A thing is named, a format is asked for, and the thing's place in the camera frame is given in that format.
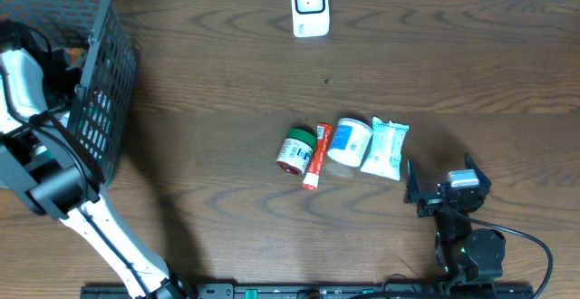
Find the green lid cream jar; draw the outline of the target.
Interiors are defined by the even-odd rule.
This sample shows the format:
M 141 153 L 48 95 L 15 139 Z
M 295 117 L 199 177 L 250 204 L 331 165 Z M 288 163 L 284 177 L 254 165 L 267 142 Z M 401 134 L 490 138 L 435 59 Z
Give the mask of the green lid cream jar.
M 276 157 L 276 165 L 293 175 L 304 174 L 314 154 L 316 141 L 315 135 L 309 131 L 290 129 Z

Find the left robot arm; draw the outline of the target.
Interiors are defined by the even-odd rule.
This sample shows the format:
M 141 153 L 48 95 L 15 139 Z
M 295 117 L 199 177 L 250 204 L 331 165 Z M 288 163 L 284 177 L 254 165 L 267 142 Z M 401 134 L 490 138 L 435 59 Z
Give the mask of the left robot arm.
M 1 180 L 35 214 L 82 236 L 129 296 L 188 298 L 107 194 L 134 85 L 132 53 L 102 36 L 75 61 L 68 52 L 45 31 L 2 22 Z

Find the mint green wipes pack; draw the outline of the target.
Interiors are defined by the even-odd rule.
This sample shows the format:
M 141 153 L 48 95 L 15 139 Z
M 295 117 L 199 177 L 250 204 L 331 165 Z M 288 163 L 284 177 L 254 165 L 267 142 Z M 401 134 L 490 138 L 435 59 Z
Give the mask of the mint green wipes pack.
M 402 147 L 409 126 L 372 118 L 372 142 L 361 172 L 393 180 L 401 179 Z

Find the red white tube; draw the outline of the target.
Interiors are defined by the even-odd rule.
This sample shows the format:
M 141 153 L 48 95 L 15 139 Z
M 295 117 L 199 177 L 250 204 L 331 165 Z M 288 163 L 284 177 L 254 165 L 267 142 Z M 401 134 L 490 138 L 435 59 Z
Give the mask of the red white tube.
M 333 126 L 319 122 L 316 127 L 316 147 L 303 180 L 303 188 L 317 190 Z

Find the white cotton swab tub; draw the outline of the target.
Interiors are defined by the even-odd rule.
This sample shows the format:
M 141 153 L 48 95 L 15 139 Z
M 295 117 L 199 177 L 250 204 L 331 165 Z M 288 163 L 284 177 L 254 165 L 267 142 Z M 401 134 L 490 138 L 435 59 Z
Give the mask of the white cotton swab tub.
M 352 118 L 338 120 L 327 156 L 351 168 L 359 168 L 372 137 L 372 128 Z

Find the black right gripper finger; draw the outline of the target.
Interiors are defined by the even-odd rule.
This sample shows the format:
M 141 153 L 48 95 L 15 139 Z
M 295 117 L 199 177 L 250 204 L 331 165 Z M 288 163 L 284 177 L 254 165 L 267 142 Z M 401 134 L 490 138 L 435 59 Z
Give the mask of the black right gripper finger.
M 482 193 L 487 195 L 489 193 L 490 187 L 492 186 L 491 181 L 489 178 L 484 174 L 484 172 L 479 168 L 479 166 L 475 163 L 474 159 L 471 155 L 466 152 L 464 155 L 465 161 L 465 168 L 472 169 L 475 172 L 475 175 L 479 181 L 479 188 Z
M 441 194 L 438 192 L 424 192 L 421 190 L 420 182 L 416 176 L 414 164 L 411 159 L 407 161 L 407 180 L 403 197 L 405 204 L 417 204 L 424 201 L 427 204 L 441 202 Z

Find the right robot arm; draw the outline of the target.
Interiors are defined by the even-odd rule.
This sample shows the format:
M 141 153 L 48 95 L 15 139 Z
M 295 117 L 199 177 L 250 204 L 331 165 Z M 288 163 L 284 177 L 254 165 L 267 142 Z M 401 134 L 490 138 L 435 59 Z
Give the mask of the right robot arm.
M 439 290 L 452 294 L 465 286 L 492 286 L 503 275 L 506 239 L 497 230 L 474 229 L 469 221 L 469 214 L 484 204 L 491 187 L 489 178 L 469 154 L 465 155 L 465 168 L 449 172 L 434 191 L 421 190 L 412 161 L 407 170 L 403 201 L 416 206 L 418 217 L 435 220 L 435 255 L 447 274 L 439 282 Z

